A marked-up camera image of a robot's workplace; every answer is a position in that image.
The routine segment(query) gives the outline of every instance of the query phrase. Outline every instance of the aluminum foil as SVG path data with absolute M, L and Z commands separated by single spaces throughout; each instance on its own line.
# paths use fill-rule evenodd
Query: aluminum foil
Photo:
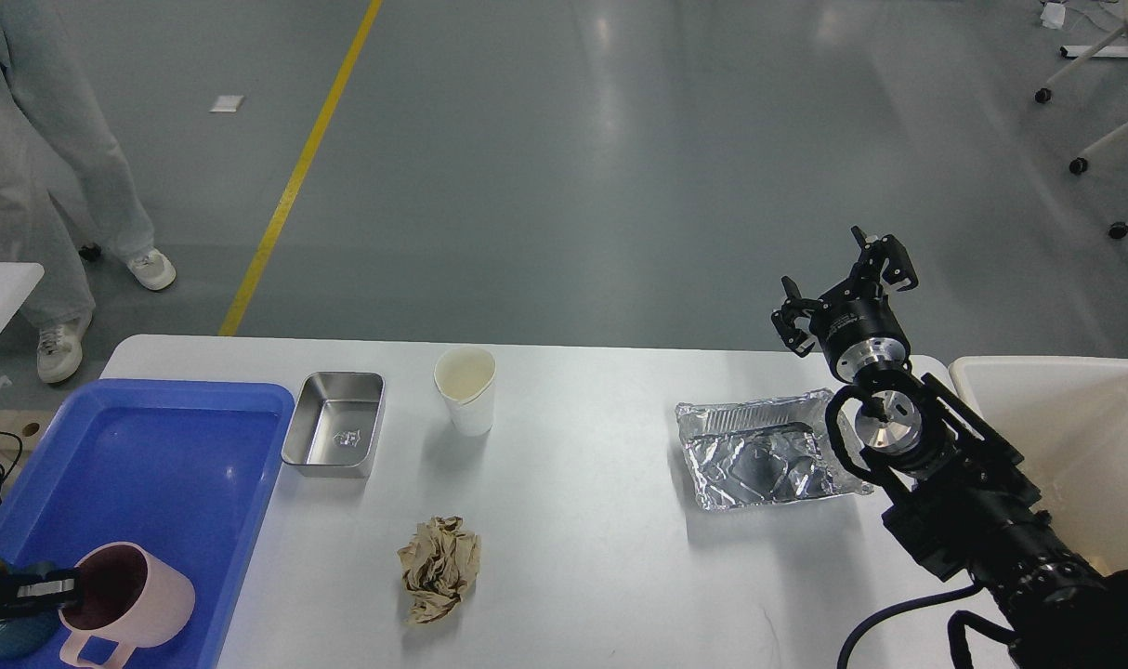
M 832 455 L 825 408 L 827 388 L 794 398 L 740 405 L 676 406 L 684 461 L 705 511 L 793 503 L 857 493 L 873 486 L 846 472 Z M 846 449 L 862 444 L 843 423 Z

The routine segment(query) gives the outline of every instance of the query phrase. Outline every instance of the light gray pants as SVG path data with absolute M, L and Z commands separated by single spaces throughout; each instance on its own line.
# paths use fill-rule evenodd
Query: light gray pants
M 122 262 L 156 241 L 118 141 L 106 125 L 51 0 L 0 0 L 0 261 L 45 275 L 20 313 L 47 327 L 92 313 L 92 294 L 64 223 L 36 174 L 34 127 L 77 175 L 96 239 Z

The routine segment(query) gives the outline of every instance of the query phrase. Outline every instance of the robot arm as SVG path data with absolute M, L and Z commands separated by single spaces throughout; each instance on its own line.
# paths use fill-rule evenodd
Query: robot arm
M 909 342 L 888 305 L 888 291 L 918 283 L 907 250 L 893 236 L 852 231 L 862 253 L 848 279 L 810 300 L 784 276 L 786 300 L 772 319 L 794 354 L 819 343 L 844 381 L 827 408 L 829 441 L 849 473 L 890 498 L 887 529 L 941 580 L 968 571 L 1013 627 L 958 613 L 954 661 L 964 662 L 969 627 L 1010 645 L 1023 669 L 1128 668 L 1128 572 L 1102 576 L 1069 551 L 1051 516 L 1031 512 L 1040 492 L 1019 470 L 1022 455 L 936 378 L 911 376 Z M 849 402 L 861 404 L 862 463 L 840 434 Z
M 77 569 L 16 574 L 0 560 L 0 622 L 55 610 L 80 601 Z

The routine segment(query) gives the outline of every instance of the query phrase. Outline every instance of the caster wheel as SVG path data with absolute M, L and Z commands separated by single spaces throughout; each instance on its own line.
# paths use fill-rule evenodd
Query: caster wheel
M 81 259 L 96 263 L 99 259 L 102 259 L 102 246 L 97 245 L 81 246 L 80 249 L 77 249 L 77 255 L 80 255 Z

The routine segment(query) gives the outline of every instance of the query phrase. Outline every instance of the blue tray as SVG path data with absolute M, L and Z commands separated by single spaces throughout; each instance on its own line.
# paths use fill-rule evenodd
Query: blue tray
M 196 608 L 179 635 L 129 669 L 210 669 L 279 475 L 292 394 L 266 384 L 95 381 L 60 408 L 0 508 L 0 557 L 72 566 L 129 540 L 188 576 Z M 0 668 L 64 669 L 68 636 Z M 102 661 L 113 643 L 91 640 Z

